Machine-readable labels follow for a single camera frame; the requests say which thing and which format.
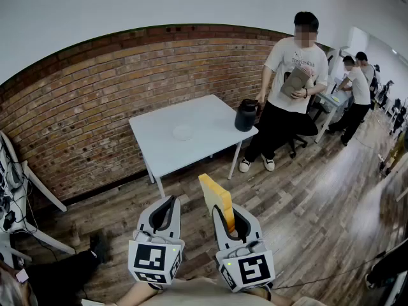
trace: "black container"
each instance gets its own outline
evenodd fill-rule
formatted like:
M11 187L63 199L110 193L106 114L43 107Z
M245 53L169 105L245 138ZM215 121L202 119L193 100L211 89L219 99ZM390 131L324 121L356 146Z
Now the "black container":
M261 105L256 99L244 99L235 116L235 128L239 131L250 131L256 116L261 113Z

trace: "shoe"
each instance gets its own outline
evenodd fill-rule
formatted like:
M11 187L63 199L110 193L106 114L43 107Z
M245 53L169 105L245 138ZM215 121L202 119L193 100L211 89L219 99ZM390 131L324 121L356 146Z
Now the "shoe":
M251 162L245 160L245 158L242 159L240 163L240 171L241 172L247 172L249 170L249 167L251 166Z
M89 239L89 249L95 253L100 263L106 263L108 261L108 242L102 232L91 235Z
M263 154L261 154L261 157L263 158L263 165L268 171L274 171L275 169L275 162L273 159L267 159Z
M370 281L367 280L368 274L366 274L364 276L364 281L365 281L365 285L367 287L368 290L372 290L376 288L376 285L374 283L371 283Z
M344 146L347 146L348 142L346 142L346 141L344 140L344 135L342 135L342 136L340 137L340 140L342 141L342 143L343 143Z

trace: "brick wall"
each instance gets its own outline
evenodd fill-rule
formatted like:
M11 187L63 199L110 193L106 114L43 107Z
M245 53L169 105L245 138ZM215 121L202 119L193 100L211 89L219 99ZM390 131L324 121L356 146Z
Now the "brick wall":
M254 98L285 34L228 25L117 33L69 47L0 86L0 129L61 200L145 168L129 118L215 94Z

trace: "yellow sponge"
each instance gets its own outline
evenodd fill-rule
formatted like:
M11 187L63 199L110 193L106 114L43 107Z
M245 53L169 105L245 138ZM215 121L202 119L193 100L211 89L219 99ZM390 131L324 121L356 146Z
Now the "yellow sponge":
M217 205L224 215L229 232L232 233L235 230L235 220L230 192L213 181L206 173L198 176L198 179L204 192L208 211L212 215L212 209L214 205Z

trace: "white table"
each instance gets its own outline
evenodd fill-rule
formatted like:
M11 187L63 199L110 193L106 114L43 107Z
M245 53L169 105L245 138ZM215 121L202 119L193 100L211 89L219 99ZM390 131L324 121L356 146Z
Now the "white table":
M242 141L254 136L255 127L246 133L234 126L236 112L215 95L203 96L133 117L129 120L152 183L165 197L160 178L175 170L237 144L228 179L231 178ZM177 126L189 126L190 140L173 136Z
M347 95L346 92L344 91L336 91L336 92L333 92L333 94L319 93L317 96L321 98L322 100L326 101L331 106L331 111L329 113L329 116L327 116L327 119L324 122L322 129L317 134L316 139L314 140L316 143L319 143L319 140L322 138L324 132L329 126L330 121L332 121L333 116L335 115L337 109L340 106L342 106L350 98L350 96ZM333 97L338 98L339 102L336 102L335 100L333 100Z
M59 207L62 211L66 211L66 206L63 205L44 185L43 183L37 178L37 176L31 171L31 169L27 165L27 161L24 161L22 164L23 172L25 173L23 184L14 192L13 199L14 201L10 202L10 211L14 211L15 213L15 222L11 224L11 228L6 231L6 233L14 233L17 231L25 231L28 233L32 233L34 237L38 240L42 240L43 242L61 250L67 252L68 254L75 254L74 248L59 242L58 240L46 235L44 232L38 230L32 224L28 223L27 219L24 219L27 214L27 193L28 193L28 180L31 180L32 184L37 186L41 192L45 194L45 196L54 203L57 207ZM4 230L4 220L6 215L0 219L0 227ZM19 256L21 258L29 260L29 256L26 256L22 253L19 253L15 249L9 249L9 252Z

